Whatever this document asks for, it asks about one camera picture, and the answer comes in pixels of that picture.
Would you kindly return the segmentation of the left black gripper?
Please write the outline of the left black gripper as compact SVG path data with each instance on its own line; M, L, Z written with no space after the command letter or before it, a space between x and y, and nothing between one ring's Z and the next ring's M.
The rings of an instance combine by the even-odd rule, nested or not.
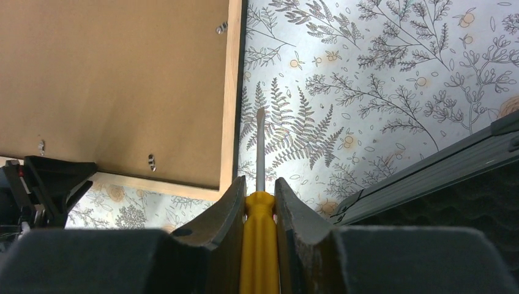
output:
M96 172L94 162L41 156L26 156L24 164L7 160L1 167L1 243L13 243L35 226L64 228Z

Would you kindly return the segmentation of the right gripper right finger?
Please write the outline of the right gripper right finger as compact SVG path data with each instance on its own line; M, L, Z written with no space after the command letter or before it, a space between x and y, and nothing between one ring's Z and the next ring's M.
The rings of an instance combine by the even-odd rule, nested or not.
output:
M281 292L345 291L334 226L300 200L284 178L276 179L274 197Z

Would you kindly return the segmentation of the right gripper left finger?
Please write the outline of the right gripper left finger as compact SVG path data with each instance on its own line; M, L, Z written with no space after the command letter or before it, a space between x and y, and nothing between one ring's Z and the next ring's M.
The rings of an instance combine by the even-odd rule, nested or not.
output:
M246 178L237 177L220 200L171 234L174 290L238 293L246 191Z

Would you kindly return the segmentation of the orange handled screwdriver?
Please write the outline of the orange handled screwdriver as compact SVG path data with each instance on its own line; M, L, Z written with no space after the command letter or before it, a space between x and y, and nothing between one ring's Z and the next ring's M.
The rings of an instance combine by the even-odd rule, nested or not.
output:
M266 192L265 122L263 107L256 114L256 191L245 197L240 293L279 293L275 197Z

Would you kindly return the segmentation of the black picture frame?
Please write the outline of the black picture frame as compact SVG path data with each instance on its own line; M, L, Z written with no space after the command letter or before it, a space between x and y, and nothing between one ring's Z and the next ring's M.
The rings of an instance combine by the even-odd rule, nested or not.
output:
M2 1L1 157L218 200L233 177L245 1Z

